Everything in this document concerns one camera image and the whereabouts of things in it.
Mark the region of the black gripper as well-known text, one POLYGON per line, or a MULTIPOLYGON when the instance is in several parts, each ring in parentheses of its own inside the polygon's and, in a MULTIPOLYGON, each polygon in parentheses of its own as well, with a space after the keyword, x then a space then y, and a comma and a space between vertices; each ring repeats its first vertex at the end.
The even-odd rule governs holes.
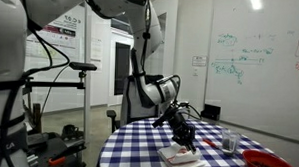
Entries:
POLYGON ((182 116, 184 109, 175 106, 170 106, 161 117, 159 117, 152 126, 154 128, 162 126, 164 121, 167 121, 173 131, 172 140, 177 144, 184 146, 192 153, 196 152, 196 147, 193 142, 195 139, 195 127, 188 125, 182 116))

